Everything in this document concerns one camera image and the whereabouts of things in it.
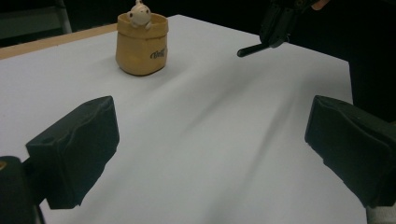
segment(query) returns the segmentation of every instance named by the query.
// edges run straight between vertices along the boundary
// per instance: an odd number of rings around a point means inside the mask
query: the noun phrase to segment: black tool
[[[261,43],[237,52],[239,57],[263,49],[277,48],[289,40],[289,35],[298,17],[318,0],[271,0],[260,29]]]
[[[0,157],[1,223],[44,223],[39,205],[81,204],[120,141],[113,98],[86,102],[26,144],[24,162]]]
[[[305,141],[364,207],[396,201],[396,126],[354,105],[316,96]]]

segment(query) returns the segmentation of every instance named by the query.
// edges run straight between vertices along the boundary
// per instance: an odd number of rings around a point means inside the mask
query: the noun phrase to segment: white table
[[[0,155],[78,105],[112,95],[120,144],[63,223],[365,223],[365,210],[304,141],[315,95],[351,102],[347,62],[283,44],[238,58],[246,34],[169,18],[168,62],[123,73],[116,32],[0,61]]]

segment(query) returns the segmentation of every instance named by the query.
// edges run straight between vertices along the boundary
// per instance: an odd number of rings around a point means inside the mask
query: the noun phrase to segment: human hand
[[[312,5],[312,8],[314,10],[321,10],[326,4],[328,4],[330,0],[319,0],[317,1],[314,5]]]

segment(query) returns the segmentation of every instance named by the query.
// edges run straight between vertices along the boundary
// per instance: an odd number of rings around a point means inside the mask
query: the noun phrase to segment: plush toy
[[[146,25],[148,30],[151,27],[151,11],[143,4],[142,0],[136,0],[136,4],[127,12],[127,17],[134,28]]]

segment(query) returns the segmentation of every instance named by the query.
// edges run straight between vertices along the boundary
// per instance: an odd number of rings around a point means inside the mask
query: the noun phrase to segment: wooden table edge
[[[23,43],[15,46],[5,47],[0,49],[0,60],[33,52],[40,49],[46,49],[80,39],[93,37],[96,35],[103,35],[117,31],[117,24],[110,24],[101,27],[95,27],[89,30],[79,31],[68,35],[59,35],[46,39],[40,39],[28,43]]]

